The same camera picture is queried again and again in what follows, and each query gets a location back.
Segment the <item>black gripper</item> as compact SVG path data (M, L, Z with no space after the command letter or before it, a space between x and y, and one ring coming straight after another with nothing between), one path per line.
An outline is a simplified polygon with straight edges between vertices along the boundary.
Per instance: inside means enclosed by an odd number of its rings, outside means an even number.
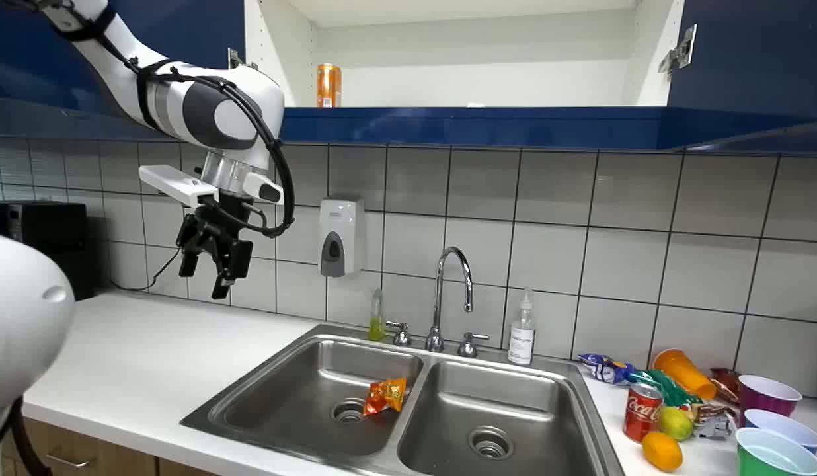
M248 271L254 254L254 242L239 237L246 222L248 202L241 198L219 198L188 212L176 231L176 249L183 251L180 276L194 276L198 254L207 251L216 263L211 299L228 299L232 280Z

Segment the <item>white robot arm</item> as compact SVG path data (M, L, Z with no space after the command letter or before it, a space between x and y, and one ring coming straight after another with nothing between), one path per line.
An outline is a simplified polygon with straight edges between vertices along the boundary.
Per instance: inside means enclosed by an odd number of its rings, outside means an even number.
M180 271L190 274L208 255L216 267L211 294L223 299L248 271L250 242L239 231L250 208L258 201L294 205L280 153L285 97L278 82L246 62L207 69L166 58L130 32L112 0L18 1L75 45L120 111L207 153L196 177L150 163L139 179L184 205ZM0 444L20 417L27 389L64 348L72 313L67 271L43 251L0 235Z

